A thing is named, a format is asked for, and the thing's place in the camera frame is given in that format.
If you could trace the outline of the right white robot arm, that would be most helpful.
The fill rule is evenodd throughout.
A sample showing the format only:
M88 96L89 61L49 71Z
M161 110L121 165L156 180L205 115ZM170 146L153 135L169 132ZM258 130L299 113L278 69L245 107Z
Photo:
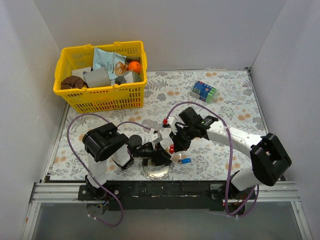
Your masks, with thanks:
M279 138L268 133L265 136L248 133L226 124L216 116L201 117L192 107L183 110L178 122L175 117L163 120L163 126L171 129L174 152L186 151L191 141L203 138L229 146L251 159L251 166L238 170L224 184L212 191L216 198L229 196L237 199L256 186L274 186L278 179L292 165L292 160Z

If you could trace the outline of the silver key with blue tag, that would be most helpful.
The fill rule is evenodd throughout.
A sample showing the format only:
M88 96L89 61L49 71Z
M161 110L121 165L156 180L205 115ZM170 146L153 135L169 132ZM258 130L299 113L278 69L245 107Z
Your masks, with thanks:
M178 154L178 163L182 164L182 155L181 155L181 153Z

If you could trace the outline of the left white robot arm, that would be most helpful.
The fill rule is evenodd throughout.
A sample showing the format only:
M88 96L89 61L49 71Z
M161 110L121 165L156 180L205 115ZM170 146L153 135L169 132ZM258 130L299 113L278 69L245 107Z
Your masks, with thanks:
M95 200L106 196L107 161L113 162L121 169L131 167L135 159L142 159L143 165L168 169L172 163L171 155L161 145L162 135L151 131L151 141L143 143L142 137L134 134L130 137L119 133L113 123L107 123L88 131L82 138L88 156L90 173L85 177L89 194Z

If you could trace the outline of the metal disc with keyrings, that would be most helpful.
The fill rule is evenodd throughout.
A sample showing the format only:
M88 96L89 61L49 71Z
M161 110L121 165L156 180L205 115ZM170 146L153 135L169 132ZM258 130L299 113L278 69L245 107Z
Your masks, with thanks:
M158 179L166 176L169 172L169 165L154 165L150 159L144 159L142 161L142 171L146 173L147 176Z

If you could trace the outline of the blue key tag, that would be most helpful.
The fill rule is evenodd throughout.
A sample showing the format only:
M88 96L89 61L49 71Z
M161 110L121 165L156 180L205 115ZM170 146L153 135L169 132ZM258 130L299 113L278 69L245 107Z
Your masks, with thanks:
M180 163L181 164L187 164L187 163L190 163L191 162L191 159L190 158L184 158L184 159L181 159L180 160Z

